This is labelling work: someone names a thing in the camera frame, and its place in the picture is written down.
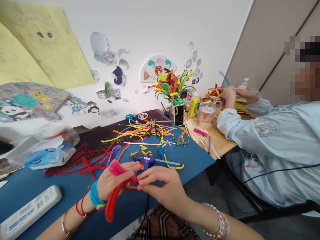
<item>wire cutter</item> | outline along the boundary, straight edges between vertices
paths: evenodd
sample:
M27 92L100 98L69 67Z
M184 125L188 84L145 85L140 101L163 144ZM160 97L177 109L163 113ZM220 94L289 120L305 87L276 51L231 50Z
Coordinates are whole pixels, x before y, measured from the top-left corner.
M157 139L158 139L158 133L159 133L159 138L161 138L161 133L159 132L159 130L155 126L156 126L156 119L154 119L154 120L151 119L151 127L150 127L150 129L147 130L146 137L150 137L152 135L152 130L154 129L154 132L157 136Z

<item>emblem on shirt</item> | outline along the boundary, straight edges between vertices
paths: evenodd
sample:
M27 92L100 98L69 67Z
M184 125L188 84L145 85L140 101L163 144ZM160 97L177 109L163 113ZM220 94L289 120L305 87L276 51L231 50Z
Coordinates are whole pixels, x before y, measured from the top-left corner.
M255 121L253 126L260 137L269 137L276 131L274 125L268 121Z

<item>chair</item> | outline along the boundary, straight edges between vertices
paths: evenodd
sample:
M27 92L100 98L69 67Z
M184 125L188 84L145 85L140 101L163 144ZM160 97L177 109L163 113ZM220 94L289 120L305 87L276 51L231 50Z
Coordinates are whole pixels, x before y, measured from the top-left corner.
M240 182L237 177L231 172L225 163L225 157L216 161L213 165L206 169L211 186L218 177L219 171L222 170L231 182L237 187L241 194L247 199L250 205L256 210L257 214L238 219L243 223L260 222L270 219L289 217L310 211L320 213L320 205L312 200L306 200L305 203L294 204L288 207L278 208L266 203L265 201L254 195L246 186Z

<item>yellow glue bottle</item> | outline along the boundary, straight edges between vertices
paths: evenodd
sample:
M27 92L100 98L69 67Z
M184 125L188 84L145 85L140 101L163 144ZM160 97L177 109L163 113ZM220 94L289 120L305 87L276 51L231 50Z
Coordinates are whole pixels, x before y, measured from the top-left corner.
M190 108L189 108L189 117L195 117L196 113L199 109L200 99L199 99L199 93L194 92L190 101Z

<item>yellow poster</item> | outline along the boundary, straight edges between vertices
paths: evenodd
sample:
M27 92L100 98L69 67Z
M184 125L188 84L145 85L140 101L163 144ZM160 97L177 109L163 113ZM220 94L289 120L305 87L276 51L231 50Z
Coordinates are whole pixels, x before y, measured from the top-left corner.
M57 88L95 84L61 8L0 0L0 22Z
M0 23L0 84L35 82L53 86L28 51Z

